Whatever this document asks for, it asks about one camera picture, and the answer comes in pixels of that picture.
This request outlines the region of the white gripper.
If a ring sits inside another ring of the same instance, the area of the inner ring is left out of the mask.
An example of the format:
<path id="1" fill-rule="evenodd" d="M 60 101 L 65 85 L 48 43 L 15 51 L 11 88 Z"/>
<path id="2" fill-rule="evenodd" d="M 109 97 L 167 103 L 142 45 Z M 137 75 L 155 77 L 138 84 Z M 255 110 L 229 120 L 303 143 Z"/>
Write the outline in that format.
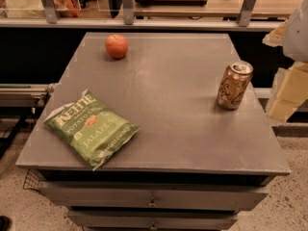
<path id="1" fill-rule="evenodd" d="M 266 106 L 268 118 L 286 122 L 308 99 L 308 0 L 303 0 L 288 21 L 266 34 L 262 43 L 283 45 L 284 55 L 293 59 L 288 69 L 279 68 L 274 76 Z"/>

